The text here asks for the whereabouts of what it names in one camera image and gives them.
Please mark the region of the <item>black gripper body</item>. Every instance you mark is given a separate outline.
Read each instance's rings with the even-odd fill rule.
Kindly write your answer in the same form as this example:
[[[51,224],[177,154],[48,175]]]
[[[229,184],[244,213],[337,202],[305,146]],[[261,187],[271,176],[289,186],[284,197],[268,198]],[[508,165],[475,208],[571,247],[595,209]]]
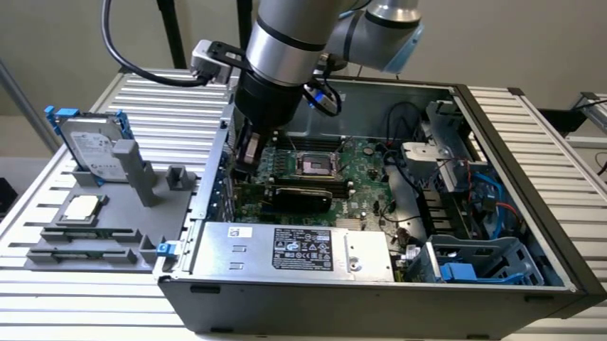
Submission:
[[[244,72],[237,83],[235,106],[253,131],[273,131],[289,123],[303,92],[301,85],[276,85],[252,71]]]

